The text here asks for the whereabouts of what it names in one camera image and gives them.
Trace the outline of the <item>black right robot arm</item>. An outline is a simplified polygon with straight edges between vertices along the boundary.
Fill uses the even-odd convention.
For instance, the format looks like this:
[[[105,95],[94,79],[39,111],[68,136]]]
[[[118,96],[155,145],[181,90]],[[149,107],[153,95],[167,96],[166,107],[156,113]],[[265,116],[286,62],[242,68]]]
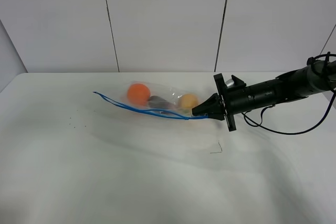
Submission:
[[[335,91],[335,62],[330,55],[311,57],[304,68],[283,73],[272,80],[248,86],[232,76],[225,81],[221,73],[214,75],[217,92],[192,109],[193,116],[225,120],[229,131],[236,130],[234,116],[255,109],[272,108],[281,103]]]

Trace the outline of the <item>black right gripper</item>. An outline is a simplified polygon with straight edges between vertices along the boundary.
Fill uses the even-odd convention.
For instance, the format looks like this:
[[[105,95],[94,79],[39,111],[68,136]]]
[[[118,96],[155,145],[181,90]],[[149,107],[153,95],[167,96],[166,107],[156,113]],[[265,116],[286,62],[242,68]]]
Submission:
[[[235,75],[231,75],[235,86],[227,88],[221,73],[214,75],[217,93],[192,108],[193,115],[207,115],[209,119],[226,120],[230,132],[236,130],[234,115],[257,109],[261,102],[256,99],[250,87]]]

